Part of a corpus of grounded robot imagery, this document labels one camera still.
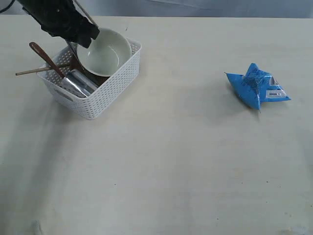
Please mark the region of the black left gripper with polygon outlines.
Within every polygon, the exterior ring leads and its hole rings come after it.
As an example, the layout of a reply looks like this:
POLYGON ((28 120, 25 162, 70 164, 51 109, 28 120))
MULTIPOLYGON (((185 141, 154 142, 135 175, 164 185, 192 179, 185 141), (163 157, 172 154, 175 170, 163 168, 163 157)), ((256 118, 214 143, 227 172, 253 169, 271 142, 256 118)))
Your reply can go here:
POLYGON ((52 37, 89 48, 100 33, 96 25, 76 10, 71 0, 19 0, 19 3, 52 37))

